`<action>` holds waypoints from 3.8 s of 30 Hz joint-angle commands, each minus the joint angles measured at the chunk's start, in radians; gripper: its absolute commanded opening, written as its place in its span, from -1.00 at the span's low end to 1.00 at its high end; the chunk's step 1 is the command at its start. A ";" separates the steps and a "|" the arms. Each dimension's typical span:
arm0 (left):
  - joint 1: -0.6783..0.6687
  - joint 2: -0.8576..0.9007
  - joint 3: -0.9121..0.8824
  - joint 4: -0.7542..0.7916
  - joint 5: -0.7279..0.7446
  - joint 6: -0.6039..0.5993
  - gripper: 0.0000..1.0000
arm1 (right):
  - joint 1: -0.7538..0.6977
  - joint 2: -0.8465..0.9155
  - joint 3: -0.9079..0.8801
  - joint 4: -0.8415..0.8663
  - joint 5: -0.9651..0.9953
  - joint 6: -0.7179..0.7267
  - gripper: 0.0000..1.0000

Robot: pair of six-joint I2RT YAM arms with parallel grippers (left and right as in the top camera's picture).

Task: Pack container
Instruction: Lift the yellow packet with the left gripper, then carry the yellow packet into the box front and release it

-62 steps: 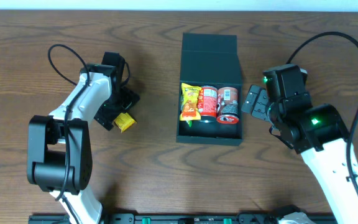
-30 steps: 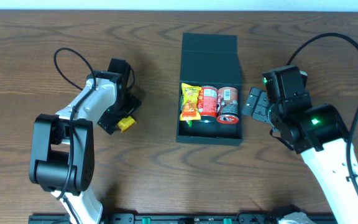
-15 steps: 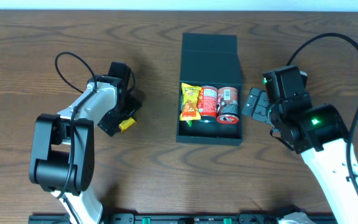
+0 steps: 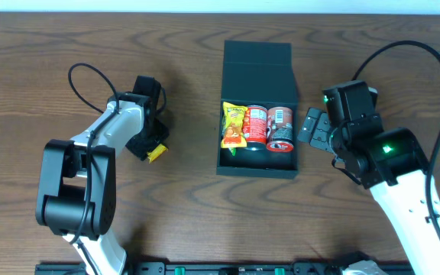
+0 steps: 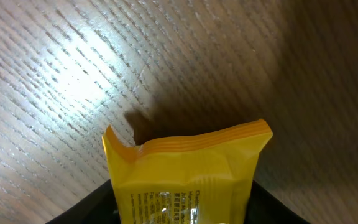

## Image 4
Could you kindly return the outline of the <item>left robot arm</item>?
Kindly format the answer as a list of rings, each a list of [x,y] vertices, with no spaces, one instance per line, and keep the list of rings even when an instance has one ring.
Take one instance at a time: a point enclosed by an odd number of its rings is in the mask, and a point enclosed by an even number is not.
[[[79,253],[87,274],[122,274],[127,253],[112,230],[116,160],[128,149],[151,160],[168,133],[157,120],[164,94],[119,92],[81,134],[44,147],[35,218]]]

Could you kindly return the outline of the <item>red Pringles can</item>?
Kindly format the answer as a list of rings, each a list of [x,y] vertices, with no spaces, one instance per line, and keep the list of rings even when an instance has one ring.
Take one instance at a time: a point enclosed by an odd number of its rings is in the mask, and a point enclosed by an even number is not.
[[[267,111],[266,147],[277,153],[293,150],[293,111],[290,108],[273,107]]]
[[[246,150],[264,150],[267,143],[267,109],[260,105],[249,105],[242,131],[247,141]]]

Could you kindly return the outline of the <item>orange yellow snack bag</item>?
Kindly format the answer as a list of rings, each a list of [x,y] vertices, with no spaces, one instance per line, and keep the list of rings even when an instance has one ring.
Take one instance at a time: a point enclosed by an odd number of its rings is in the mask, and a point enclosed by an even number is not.
[[[246,147],[247,141],[242,131],[247,106],[234,105],[223,102],[225,131],[221,141],[221,148]]]

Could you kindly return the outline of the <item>small yellow snack packet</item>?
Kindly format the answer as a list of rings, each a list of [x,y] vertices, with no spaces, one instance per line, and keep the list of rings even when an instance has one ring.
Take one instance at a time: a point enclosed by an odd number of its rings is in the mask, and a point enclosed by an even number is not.
[[[153,163],[163,153],[167,152],[168,148],[163,144],[158,144],[152,151],[147,152],[147,159],[149,163]]]

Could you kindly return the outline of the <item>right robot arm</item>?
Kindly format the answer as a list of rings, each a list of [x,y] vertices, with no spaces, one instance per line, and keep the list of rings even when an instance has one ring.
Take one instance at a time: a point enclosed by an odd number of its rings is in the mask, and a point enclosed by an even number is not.
[[[440,274],[440,198],[416,136],[383,129],[371,108],[354,114],[310,108],[299,140],[334,154],[390,220],[416,274]]]

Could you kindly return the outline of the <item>dark green box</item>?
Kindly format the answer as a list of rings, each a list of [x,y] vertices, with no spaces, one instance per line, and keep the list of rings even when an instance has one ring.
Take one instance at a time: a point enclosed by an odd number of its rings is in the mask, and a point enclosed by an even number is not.
[[[287,107],[297,128],[299,91],[288,43],[227,40],[224,45],[220,102],[236,105]],[[292,180],[299,172],[298,153],[237,149],[233,155],[217,146],[216,173],[223,176]]]

